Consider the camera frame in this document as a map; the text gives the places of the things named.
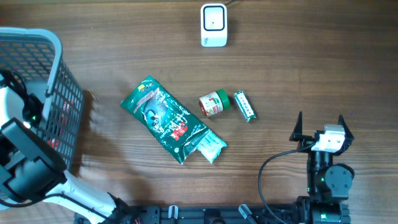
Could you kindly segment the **red snack stick packet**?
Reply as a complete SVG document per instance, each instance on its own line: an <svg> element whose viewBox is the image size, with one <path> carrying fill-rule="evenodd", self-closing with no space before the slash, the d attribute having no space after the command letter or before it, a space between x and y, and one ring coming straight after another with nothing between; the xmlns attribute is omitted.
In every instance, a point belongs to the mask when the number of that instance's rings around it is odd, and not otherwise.
<svg viewBox="0 0 398 224"><path fill-rule="evenodd" d="M73 149L75 142L76 125L74 101L71 103L60 100L59 105L51 107L49 114L49 121L47 123L47 131L50 133L46 135L47 144L55 150L63 154L69 153Z"/></svg>

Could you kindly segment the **green battery pack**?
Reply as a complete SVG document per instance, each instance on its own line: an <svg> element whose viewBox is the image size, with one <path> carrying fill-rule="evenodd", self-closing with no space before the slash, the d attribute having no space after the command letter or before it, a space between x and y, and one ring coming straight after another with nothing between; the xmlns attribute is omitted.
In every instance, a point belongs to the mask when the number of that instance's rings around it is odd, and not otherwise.
<svg viewBox="0 0 398 224"><path fill-rule="evenodd" d="M252 119L256 118L256 114L242 90L239 90L234 94L234 100L247 122L250 122Z"/></svg>

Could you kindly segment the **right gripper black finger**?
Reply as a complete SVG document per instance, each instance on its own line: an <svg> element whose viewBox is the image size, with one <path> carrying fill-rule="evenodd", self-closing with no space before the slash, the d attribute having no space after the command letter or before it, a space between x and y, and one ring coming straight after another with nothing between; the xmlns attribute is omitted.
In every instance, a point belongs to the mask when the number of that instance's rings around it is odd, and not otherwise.
<svg viewBox="0 0 398 224"><path fill-rule="evenodd" d="M349 127L347 126L342 114L340 114L338 117L338 124L341 125L345 131L345 139L346 140L354 140L354 136L353 136L352 132L349 130Z"/></svg>
<svg viewBox="0 0 398 224"><path fill-rule="evenodd" d="M300 111L298 114L298 118L297 118L295 127L292 131L292 134L289 137L289 141L304 142L304 141L314 141L315 140L315 138L313 136L308 136L308 135L303 134L302 121L303 121L303 115L302 115L302 112Z"/></svg>

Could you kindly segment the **green 3M glove packet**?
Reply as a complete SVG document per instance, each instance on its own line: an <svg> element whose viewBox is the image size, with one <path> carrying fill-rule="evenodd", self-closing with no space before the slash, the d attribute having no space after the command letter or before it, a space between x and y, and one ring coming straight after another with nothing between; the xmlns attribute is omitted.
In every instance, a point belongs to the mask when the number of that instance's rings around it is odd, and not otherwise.
<svg viewBox="0 0 398 224"><path fill-rule="evenodd" d="M121 102L179 163L195 150L211 149L214 134L174 98L157 80L148 76Z"/></svg>

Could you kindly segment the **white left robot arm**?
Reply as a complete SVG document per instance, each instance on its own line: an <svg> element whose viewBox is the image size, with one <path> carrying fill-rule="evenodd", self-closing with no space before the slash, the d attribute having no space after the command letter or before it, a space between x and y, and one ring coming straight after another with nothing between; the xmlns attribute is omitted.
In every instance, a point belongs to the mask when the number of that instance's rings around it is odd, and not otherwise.
<svg viewBox="0 0 398 224"><path fill-rule="evenodd" d="M31 130L39 125L43 107L19 75L1 70L1 205L47 202L88 223L132 223L136 216L121 199L71 175L60 154Z"/></svg>

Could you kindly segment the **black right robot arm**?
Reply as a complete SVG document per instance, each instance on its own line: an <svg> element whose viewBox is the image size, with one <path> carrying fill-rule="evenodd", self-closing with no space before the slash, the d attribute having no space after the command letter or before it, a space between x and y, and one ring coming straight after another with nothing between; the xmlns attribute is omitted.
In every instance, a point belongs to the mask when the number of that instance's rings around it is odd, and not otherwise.
<svg viewBox="0 0 398 224"><path fill-rule="evenodd" d="M343 202L349 198L354 170L333 162L333 158L344 153L354 141L343 116L339 115L337 124L326 124L309 136L303 134L300 112L289 140L298 142L297 148L308 156L308 196L297 198L294 223L350 224L349 208Z"/></svg>

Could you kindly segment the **green lid jar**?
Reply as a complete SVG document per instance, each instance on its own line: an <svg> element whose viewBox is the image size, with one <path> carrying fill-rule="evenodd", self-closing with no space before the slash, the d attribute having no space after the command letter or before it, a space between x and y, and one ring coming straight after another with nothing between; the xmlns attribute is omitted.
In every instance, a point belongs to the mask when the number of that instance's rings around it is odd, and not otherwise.
<svg viewBox="0 0 398 224"><path fill-rule="evenodd" d="M210 117L228 110L231 103L224 89L220 89L199 98L199 105L202 113L206 117Z"/></svg>

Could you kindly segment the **teal wet wipes packet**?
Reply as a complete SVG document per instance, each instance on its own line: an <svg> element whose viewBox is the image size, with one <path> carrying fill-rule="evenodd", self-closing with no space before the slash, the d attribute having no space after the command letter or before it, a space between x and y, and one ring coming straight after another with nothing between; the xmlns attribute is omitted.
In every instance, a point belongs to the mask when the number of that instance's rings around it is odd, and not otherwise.
<svg viewBox="0 0 398 224"><path fill-rule="evenodd" d="M197 150L212 164L221 153L222 148L227 146L213 131L208 130L197 144Z"/></svg>

